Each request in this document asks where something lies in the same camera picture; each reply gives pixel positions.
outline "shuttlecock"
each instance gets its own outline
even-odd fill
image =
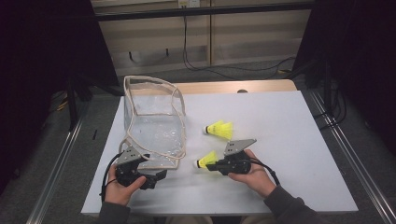
[[[231,140],[233,137],[233,124],[231,122],[224,123],[223,120],[204,127],[204,133],[211,133],[219,137]]]
[[[218,155],[216,154],[216,152],[213,150],[211,152],[209,152],[206,156],[204,156],[203,158],[201,158],[198,161],[194,162],[194,165],[197,168],[206,168],[206,166],[208,164],[215,164],[216,161],[218,161]]]

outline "sleeve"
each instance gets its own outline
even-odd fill
[[[317,212],[306,206],[303,199],[293,198],[280,186],[277,186],[264,202],[273,212],[276,223],[278,224],[330,223],[324,220]]]
[[[102,203],[102,208],[99,213],[98,224],[125,224],[131,209],[116,203]]]

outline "white table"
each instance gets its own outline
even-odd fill
[[[233,140],[256,138],[249,148],[276,171],[284,189],[321,213],[358,211],[347,185],[299,91],[184,94],[187,156],[168,171],[155,189],[137,191],[132,212],[150,216],[248,216],[269,214],[262,199],[246,185],[219,172],[193,167],[211,150],[221,155],[226,141],[203,135],[202,128],[219,119],[232,121]],[[123,100],[81,213],[97,216],[107,164],[124,136]]]

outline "person's left hand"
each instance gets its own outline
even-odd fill
[[[124,187],[114,179],[116,179],[116,164],[111,165],[110,170],[108,171],[107,183],[111,183],[107,184],[106,187],[105,202],[117,203],[124,206],[128,204],[132,194],[146,182],[146,178],[144,176],[140,176],[130,186]]]

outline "clear plastic container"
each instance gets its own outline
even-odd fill
[[[138,76],[125,77],[124,90],[126,134],[120,152],[134,147],[148,160],[139,169],[176,169],[186,154],[181,92],[164,80]]]

